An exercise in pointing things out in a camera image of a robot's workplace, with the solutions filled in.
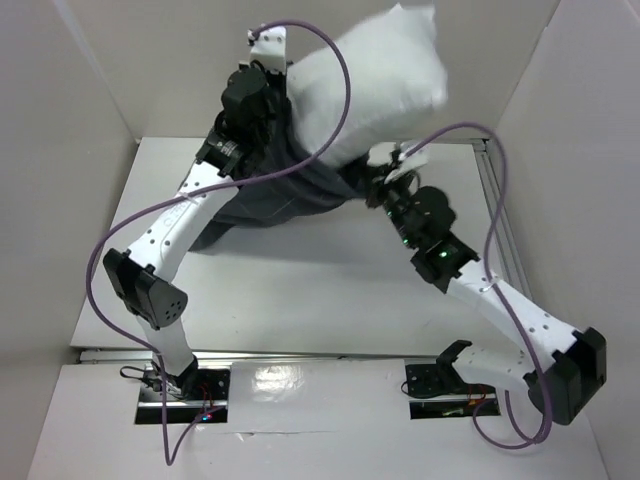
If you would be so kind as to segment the dark grey checked pillowcase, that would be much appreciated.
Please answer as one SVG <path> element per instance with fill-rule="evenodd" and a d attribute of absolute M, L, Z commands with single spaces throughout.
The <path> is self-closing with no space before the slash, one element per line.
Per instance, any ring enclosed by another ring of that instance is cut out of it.
<path fill-rule="evenodd" d="M 362 200 L 365 187 L 359 174 L 370 150 L 367 147 L 342 167 L 316 160 L 287 176 L 241 186 L 207 223 L 190 250 L 199 252 L 213 246 L 233 228 L 270 228 L 298 217 L 330 212 L 351 200 Z"/>

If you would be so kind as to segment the white pillow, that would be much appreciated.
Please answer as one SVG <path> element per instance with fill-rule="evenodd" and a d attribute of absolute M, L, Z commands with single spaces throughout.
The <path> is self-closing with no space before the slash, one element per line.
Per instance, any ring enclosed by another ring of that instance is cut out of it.
<path fill-rule="evenodd" d="M 448 99 L 436 51 L 436 9 L 396 4 L 288 70 L 292 129 L 299 145 L 339 168 L 423 123 Z"/>

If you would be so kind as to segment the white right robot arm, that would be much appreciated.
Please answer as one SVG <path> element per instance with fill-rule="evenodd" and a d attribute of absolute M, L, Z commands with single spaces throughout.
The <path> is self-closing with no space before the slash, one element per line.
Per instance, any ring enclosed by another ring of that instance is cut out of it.
<path fill-rule="evenodd" d="M 552 422 L 570 424 L 606 382 L 604 336 L 553 317 L 486 268 L 452 232 L 456 214 L 447 195 L 430 186 L 411 190 L 411 183 L 388 165 L 367 166 L 365 203 L 384 209 L 426 283 L 475 310 L 519 349 L 505 355 L 458 340 L 437 359 L 438 384 L 448 392 L 466 384 L 521 391 Z"/>

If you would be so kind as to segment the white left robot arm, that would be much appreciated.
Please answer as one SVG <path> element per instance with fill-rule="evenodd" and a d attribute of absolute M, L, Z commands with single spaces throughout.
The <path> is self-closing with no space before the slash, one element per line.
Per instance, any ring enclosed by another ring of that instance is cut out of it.
<path fill-rule="evenodd" d="M 172 282 L 196 238 L 234 194 L 231 182 L 265 174 L 266 148 L 289 111 L 286 74 L 253 60 L 230 76 L 221 101 L 176 204 L 126 250 L 110 249 L 103 258 L 116 295 L 157 351 L 152 365 L 163 374 L 163 389 L 176 399 L 193 394 L 201 379 L 181 322 L 188 296 Z"/>

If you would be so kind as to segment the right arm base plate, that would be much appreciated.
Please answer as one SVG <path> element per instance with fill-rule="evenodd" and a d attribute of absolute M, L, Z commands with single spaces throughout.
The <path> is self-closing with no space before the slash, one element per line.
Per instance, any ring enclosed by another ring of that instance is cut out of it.
<path fill-rule="evenodd" d="M 480 405 L 480 416 L 500 416 L 493 387 L 454 381 L 447 384 L 435 363 L 405 365 L 406 379 L 400 386 L 408 398 L 412 420 L 472 417 Z"/>

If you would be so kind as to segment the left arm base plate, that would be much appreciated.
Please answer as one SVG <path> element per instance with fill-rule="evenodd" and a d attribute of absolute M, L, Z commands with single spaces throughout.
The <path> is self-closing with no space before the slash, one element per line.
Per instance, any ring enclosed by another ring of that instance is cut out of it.
<path fill-rule="evenodd" d="M 162 423 L 162 394 L 160 375 L 151 366 L 144 370 L 132 367 L 140 382 L 134 423 L 160 425 Z M 195 418 L 204 424 L 222 424 L 228 420 L 228 400 L 231 383 L 229 365 L 204 366 L 198 370 L 195 385 L 188 393 L 168 384 L 167 423 L 189 424 Z"/>

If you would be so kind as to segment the aluminium front rail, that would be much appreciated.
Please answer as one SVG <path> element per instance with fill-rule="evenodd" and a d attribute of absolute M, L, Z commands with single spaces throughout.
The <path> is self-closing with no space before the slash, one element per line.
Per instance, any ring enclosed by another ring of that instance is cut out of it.
<path fill-rule="evenodd" d="M 404 360 L 407 363 L 435 363 L 438 355 L 387 355 L 346 353 L 251 353 L 196 351 L 200 362 L 234 361 L 320 361 L 320 360 Z M 79 354 L 82 364 L 148 362 L 152 354 L 146 350 L 84 349 Z"/>

